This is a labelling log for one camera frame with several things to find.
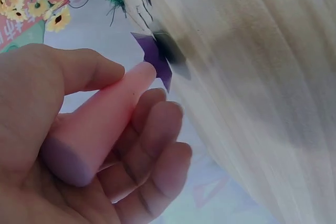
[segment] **beige fabric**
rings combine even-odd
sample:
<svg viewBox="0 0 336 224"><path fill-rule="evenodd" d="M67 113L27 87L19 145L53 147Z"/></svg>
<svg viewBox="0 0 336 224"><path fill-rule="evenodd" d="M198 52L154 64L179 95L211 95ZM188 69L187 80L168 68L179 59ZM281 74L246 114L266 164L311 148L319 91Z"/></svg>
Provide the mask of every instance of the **beige fabric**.
<svg viewBox="0 0 336 224"><path fill-rule="evenodd" d="M336 223L336 0L152 3L218 163L281 223Z"/></svg>

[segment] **skin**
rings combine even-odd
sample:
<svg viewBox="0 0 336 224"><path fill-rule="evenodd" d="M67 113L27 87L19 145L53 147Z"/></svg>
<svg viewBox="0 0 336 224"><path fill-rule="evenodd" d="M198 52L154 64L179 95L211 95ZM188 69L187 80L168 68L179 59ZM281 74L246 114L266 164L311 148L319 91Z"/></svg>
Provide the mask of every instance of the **skin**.
<svg viewBox="0 0 336 224"><path fill-rule="evenodd" d="M64 96L99 90L124 68L89 49L28 45L0 55L0 223L149 223L178 196L191 148L177 143L183 112L160 89L145 92L101 171L64 184L39 158Z"/></svg>

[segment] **purple paper piece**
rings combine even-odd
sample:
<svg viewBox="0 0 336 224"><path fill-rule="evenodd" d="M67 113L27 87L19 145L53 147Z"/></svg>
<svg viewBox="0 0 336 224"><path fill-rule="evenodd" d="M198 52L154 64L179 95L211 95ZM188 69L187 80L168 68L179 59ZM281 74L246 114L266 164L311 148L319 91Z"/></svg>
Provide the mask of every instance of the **purple paper piece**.
<svg viewBox="0 0 336 224"><path fill-rule="evenodd" d="M156 46L154 38L144 34L132 33L132 35L144 51L143 60L154 66L156 77L162 80L163 85L169 92L173 73L168 61L165 58L160 58L159 49Z"/></svg>

